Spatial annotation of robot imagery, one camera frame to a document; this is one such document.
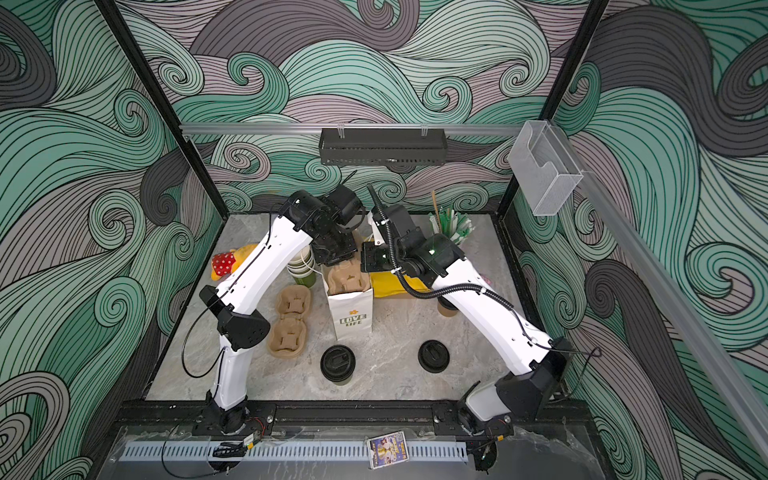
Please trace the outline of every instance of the black metal frame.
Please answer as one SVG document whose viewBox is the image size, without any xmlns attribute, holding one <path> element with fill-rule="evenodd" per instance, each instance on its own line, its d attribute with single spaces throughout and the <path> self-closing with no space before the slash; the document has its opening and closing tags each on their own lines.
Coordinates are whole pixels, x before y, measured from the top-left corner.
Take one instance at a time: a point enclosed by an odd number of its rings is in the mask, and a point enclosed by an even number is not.
<svg viewBox="0 0 768 480">
<path fill-rule="evenodd" d="M 118 417 L 109 430 L 108 437 L 99 449 L 94 467 L 87 479 L 96 478 L 112 445 L 126 426 L 140 426 L 148 431 L 164 431 L 179 425 L 193 425 L 192 434 L 210 436 L 212 440 L 239 440 L 251 432 L 265 427 L 264 435 L 275 439 L 290 439 L 294 435 L 308 433 L 313 427 L 372 427 L 411 429 L 418 436 L 449 436 L 456 441 L 467 442 L 468 447 L 481 445 L 499 435 L 510 435 L 515 426 L 529 432 L 541 433 L 553 439 L 551 430 L 543 432 L 544 425 L 583 426 L 594 448 L 595 457 L 607 480 L 615 480 L 610 457 L 594 423 L 586 402 L 569 399 L 546 406 L 535 422 L 518 421 L 499 416 L 486 423 L 482 435 L 467 435 L 458 420 L 458 404 L 452 400 L 338 400 L 338 401 L 253 401 L 247 402 L 250 421 L 237 435 L 216 435 L 197 420 L 205 408 L 203 401 L 184 402 L 124 402 Z M 568 443 L 567 438 L 556 438 Z"/>
<path fill-rule="evenodd" d="M 589 48 L 589 42 L 594 36 L 595 30 L 598 29 L 606 7 L 608 7 L 609 0 L 590 0 L 587 6 L 587 11 L 584 13 L 584 17 L 581 20 L 581 24 L 576 31 L 576 35 L 571 41 L 571 46 L 568 49 L 568 53 L 565 54 L 565 61 L 563 66 L 558 72 L 558 76 L 554 80 L 552 90 L 547 96 L 547 101 L 544 103 L 544 107 L 541 108 L 541 113 L 538 115 L 538 120 L 554 119 L 554 114 L 558 111 L 560 102 L 565 96 L 565 92 L 568 87 L 571 86 L 579 65 L 581 65 L 581 59 Z M 507 214 L 509 206 L 512 204 L 512 199 L 515 197 L 519 188 L 519 184 L 513 178 L 507 186 L 507 190 L 504 192 L 502 201 L 498 205 L 498 214 L 502 217 Z"/>
<path fill-rule="evenodd" d="M 217 234 L 218 239 L 226 225 L 230 212 L 213 180 L 208 174 L 203 159 L 200 157 L 194 144 L 183 136 L 179 128 L 180 120 L 173 107 L 165 98 L 159 82 L 152 74 L 150 66 L 147 63 L 146 58 L 144 58 L 144 55 L 141 53 L 136 40 L 130 33 L 125 20 L 118 10 L 117 4 L 114 0 L 94 1 L 112 30 L 115 38 L 118 40 L 118 43 L 126 54 L 129 62 L 134 67 L 142 84 L 147 89 L 151 100 L 154 102 L 155 107 L 158 109 L 161 117 L 170 129 L 179 148 L 184 153 L 191 168 L 200 179 L 205 191 L 208 193 L 211 200 L 214 202 L 217 211 L 222 216 L 223 221 Z M 554 117 L 554 113 L 556 112 L 566 89 L 569 87 L 571 79 L 578 70 L 581 59 L 587 50 L 589 41 L 598 26 L 598 22 L 600 21 L 607 4 L 608 0 L 590 1 L 578 32 L 568 50 L 563 67 L 558 72 L 552 91 L 541 110 L 539 115 L 540 120 L 551 120 Z M 541 318 L 538 315 L 538 309 L 528 288 L 528 284 L 525 282 L 525 277 L 523 276 L 518 258 L 511 246 L 509 232 L 507 231 L 504 222 L 505 215 L 509 212 L 512 200 L 517 193 L 518 188 L 519 184 L 517 178 L 513 177 L 510 180 L 497 209 L 484 209 L 468 213 L 491 215 L 496 235 L 501 244 L 502 251 L 504 252 L 513 282 L 515 283 L 515 288 L 520 293 L 521 307 L 524 310 L 526 318 L 538 328 L 543 328 Z M 410 214 L 429 214 L 431 212 L 431 210 L 416 210 L 411 211 Z M 215 242 L 210 248 L 209 257 L 213 253 L 214 248 Z M 200 272 L 197 276 L 198 281 L 204 274 L 206 268 L 207 264 L 204 264 L 200 268 Z M 192 291 L 187 298 L 187 301 L 181 310 L 180 318 L 186 311 L 191 295 L 193 294 L 194 291 Z M 154 377 L 157 375 L 157 371 L 170 347 L 170 341 L 173 339 L 179 325 L 180 321 L 177 321 L 174 325 L 174 330 L 171 332 L 169 340 L 157 361 L 149 385 L 154 381 Z M 146 397 L 149 385 L 147 386 L 147 389 L 145 389 L 144 398 Z M 108 438 L 105 439 L 102 448 L 93 458 L 94 467 L 88 473 L 87 478 L 95 478 L 98 475 L 100 469 L 97 465 L 100 465 L 106 459 L 106 455 L 111 449 L 112 442 L 119 435 L 122 427 L 126 425 L 147 425 L 148 423 L 151 423 L 161 428 L 173 428 L 180 422 L 188 422 L 190 417 L 194 417 L 197 413 L 202 412 L 204 406 L 205 402 L 203 401 L 151 402 L 146 400 L 135 400 L 125 402 L 118 413 L 118 418 L 108 433 Z M 266 425 L 266 433 L 271 435 L 275 435 L 279 432 L 282 432 L 283 435 L 287 435 L 292 429 L 321 425 L 386 425 L 409 427 L 416 429 L 417 432 L 424 429 L 425 431 L 434 432 L 437 435 L 456 436 L 458 440 L 467 441 L 470 442 L 469 445 L 474 445 L 475 443 L 483 442 L 485 439 L 490 439 L 497 435 L 505 435 L 507 432 L 504 431 L 502 427 L 509 428 L 503 420 L 499 422 L 498 419 L 494 419 L 488 423 L 488 429 L 486 430 L 487 435 L 469 437 L 463 430 L 461 430 L 457 418 L 457 402 L 448 400 L 392 400 L 375 402 L 249 401 L 248 407 L 252 412 L 251 415 L 258 416 L 263 420 L 268 416 L 273 417 L 272 422 L 263 421 Z M 537 422 L 548 422 L 552 424 L 563 424 L 564 422 L 567 422 L 572 425 L 585 426 L 596 450 L 600 467 L 608 480 L 614 480 L 615 476 L 611 467 L 610 457 L 601 441 L 597 427 L 594 424 L 592 415 L 585 402 L 568 400 L 556 405 L 546 406 L 537 418 Z M 514 419 L 511 423 L 529 431 L 535 431 L 535 426 L 530 423 L 519 423 Z"/>
<path fill-rule="evenodd" d="M 496 237 L 498 237 L 498 242 L 502 246 L 504 258 L 507 260 L 509 273 L 512 276 L 512 282 L 515 284 L 515 289 L 518 292 L 518 296 L 520 298 L 520 306 L 523 309 L 525 318 L 529 322 L 533 323 L 536 328 L 544 330 L 544 323 L 541 321 L 541 317 L 538 315 L 536 302 L 531 295 L 531 290 L 528 288 L 528 282 L 525 281 L 525 276 L 523 275 L 523 270 L 520 267 L 518 256 L 512 249 L 507 227 L 504 225 L 502 218 L 499 215 L 491 215 L 491 222 L 493 223 L 494 230 L 496 230 Z"/>
<path fill-rule="evenodd" d="M 184 157 L 187 159 L 187 162 L 189 162 L 189 165 L 197 175 L 197 178 L 200 179 L 203 188 L 208 193 L 208 197 L 214 202 L 214 206 L 219 212 L 219 215 L 221 215 L 221 218 L 226 222 L 230 215 L 227 205 L 224 203 L 224 199 L 221 197 L 214 181 L 210 178 L 208 170 L 203 163 L 203 159 L 200 158 L 200 154 L 197 152 L 194 144 L 184 138 L 184 135 L 181 133 L 181 129 L 179 128 L 181 121 L 176 115 L 174 108 L 170 105 L 170 102 L 168 102 L 168 99 L 165 98 L 160 83 L 152 74 L 149 63 L 147 62 L 147 59 L 144 58 L 144 54 L 141 53 L 141 49 L 139 48 L 136 39 L 131 35 L 131 31 L 128 29 L 128 25 L 125 23 L 125 19 L 123 18 L 123 15 L 121 15 L 117 4 L 113 0 L 94 0 L 94 2 L 101 12 L 101 15 L 104 17 L 104 20 L 107 22 L 110 30 L 112 30 L 112 34 L 118 41 L 118 44 L 120 44 L 128 61 L 136 71 L 139 80 L 144 85 L 144 88 L 147 89 L 147 93 L 149 94 L 152 103 L 154 103 L 161 118 L 170 129 L 170 132 L 174 136 L 174 139 L 179 145 Z"/>
<path fill-rule="evenodd" d="M 227 219 L 222 219 L 221 225 L 219 226 L 219 231 L 216 233 L 216 238 L 214 238 L 214 241 L 211 243 L 210 248 L 208 248 L 208 256 L 206 258 L 211 258 L 214 254 L 214 249 L 216 248 L 216 243 L 219 240 L 219 237 L 221 237 L 221 232 L 224 231 L 224 227 L 227 225 Z M 147 398 L 147 394 L 149 393 L 149 389 L 152 387 L 152 384 L 154 383 L 154 377 L 157 376 L 157 371 L 160 370 L 160 365 L 163 364 L 163 360 L 165 360 L 165 356 L 168 353 L 168 349 L 170 348 L 170 341 L 176 336 L 176 331 L 179 330 L 179 325 L 181 324 L 181 319 L 184 318 L 184 314 L 187 312 L 187 308 L 190 305 L 190 302 L 192 301 L 192 296 L 195 294 L 195 287 L 200 282 L 200 278 L 203 277 L 203 274 L 208 270 L 209 266 L 208 263 L 203 263 L 200 266 L 200 270 L 197 272 L 197 276 L 195 277 L 192 290 L 190 290 L 190 294 L 187 296 L 187 299 L 184 301 L 184 304 L 181 307 L 181 310 L 179 310 L 179 316 L 176 318 L 176 322 L 174 322 L 174 327 L 171 329 L 170 333 L 168 334 L 168 340 L 165 342 L 165 345 L 163 346 L 163 351 L 160 353 L 160 356 L 157 358 L 157 362 L 154 364 L 154 369 L 152 370 L 152 375 L 149 377 L 149 382 L 147 382 L 147 385 L 144 387 L 144 392 L 141 394 L 142 399 Z"/>
</svg>

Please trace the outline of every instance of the green swirl wall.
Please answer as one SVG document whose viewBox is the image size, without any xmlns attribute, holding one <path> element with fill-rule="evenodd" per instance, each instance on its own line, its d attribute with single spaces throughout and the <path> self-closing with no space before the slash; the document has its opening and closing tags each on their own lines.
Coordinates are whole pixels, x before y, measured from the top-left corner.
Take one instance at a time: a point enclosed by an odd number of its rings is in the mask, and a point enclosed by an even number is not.
<svg viewBox="0 0 768 480">
<path fill-rule="evenodd" d="M 641 0 L 627 0 L 626 5 Z M 535 119 L 586 0 L 119 0 L 183 122 L 520 124 Z M 493 210 L 514 138 L 449 139 L 448 167 L 327 167 L 318 136 L 201 135 L 230 210 L 365 185 L 410 210 Z"/>
<path fill-rule="evenodd" d="M 92 0 L 0 7 L 0 477 L 84 478 L 221 218 Z"/>
<path fill-rule="evenodd" d="M 768 4 L 653 0 L 598 26 L 555 117 L 768 400 Z M 619 478 L 768 478 L 579 189 L 511 236 L 547 330 L 601 345 L 586 400 Z M 572 386 L 583 365 L 567 374 Z"/>
</svg>

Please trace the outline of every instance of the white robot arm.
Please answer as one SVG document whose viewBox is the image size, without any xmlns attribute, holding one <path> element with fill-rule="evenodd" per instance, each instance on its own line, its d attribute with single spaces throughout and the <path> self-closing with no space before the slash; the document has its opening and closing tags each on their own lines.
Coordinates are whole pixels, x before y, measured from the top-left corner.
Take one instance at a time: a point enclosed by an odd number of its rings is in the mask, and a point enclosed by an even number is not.
<svg viewBox="0 0 768 480">
<path fill-rule="evenodd" d="M 245 259 L 240 273 L 200 293 L 219 318 L 222 357 L 208 402 L 223 432 L 236 432 L 246 415 L 246 380 L 253 348 L 269 332 L 269 323 L 256 311 L 266 288 L 307 245 L 313 245 L 319 262 L 325 264 L 343 260 L 356 249 L 349 231 L 339 225 L 351 220 L 362 205 L 350 190 L 339 189 L 321 199 L 296 192 L 280 209 L 270 232 Z M 372 195 L 380 206 L 376 193 L 372 191 Z M 443 296 L 453 303 L 489 340 L 510 370 L 500 380 L 467 392 L 462 399 L 465 426 L 475 429 L 477 421 L 487 422 L 510 411 L 517 417 L 535 415 L 564 371 L 567 359 L 559 353 L 561 344 L 555 345 L 549 335 L 510 310 L 508 303 L 495 300 L 503 299 L 463 252 L 442 235 L 426 239 L 402 206 L 380 207 L 376 217 L 369 214 L 369 221 L 376 242 L 364 244 L 362 268 L 392 269 L 402 277 L 405 266 L 408 275 L 418 276 L 437 293 L 412 294 Z M 386 240 L 391 245 L 384 245 Z"/>
</svg>

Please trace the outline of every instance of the plush toy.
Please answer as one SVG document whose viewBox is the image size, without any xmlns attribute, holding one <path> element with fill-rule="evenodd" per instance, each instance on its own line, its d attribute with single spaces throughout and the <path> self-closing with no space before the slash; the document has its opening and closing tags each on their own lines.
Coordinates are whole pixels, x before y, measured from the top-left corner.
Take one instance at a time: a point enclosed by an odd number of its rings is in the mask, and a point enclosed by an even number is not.
<svg viewBox="0 0 768 480">
<path fill-rule="evenodd" d="M 230 250 L 226 253 L 218 253 L 210 259 L 210 278 L 214 281 L 220 280 L 222 276 L 234 273 L 237 268 L 243 264 L 243 261 L 258 246 L 258 243 L 252 243 L 237 250 Z"/>
</svg>

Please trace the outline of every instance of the stacked paper cups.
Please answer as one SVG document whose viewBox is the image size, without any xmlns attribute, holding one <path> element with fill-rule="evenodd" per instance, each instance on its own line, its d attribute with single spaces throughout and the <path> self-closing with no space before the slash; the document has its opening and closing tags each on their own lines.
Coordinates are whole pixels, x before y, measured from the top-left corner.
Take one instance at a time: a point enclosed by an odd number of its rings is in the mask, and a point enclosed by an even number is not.
<svg viewBox="0 0 768 480">
<path fill-rule="evenodd" d="M 317 277 L 315 256 L 312 254 L 312 247 L 304 247 L 290 262 L 288 262 L 288 272 L 299 285 L 311 287 L 315 284 Z"/>
</svg>

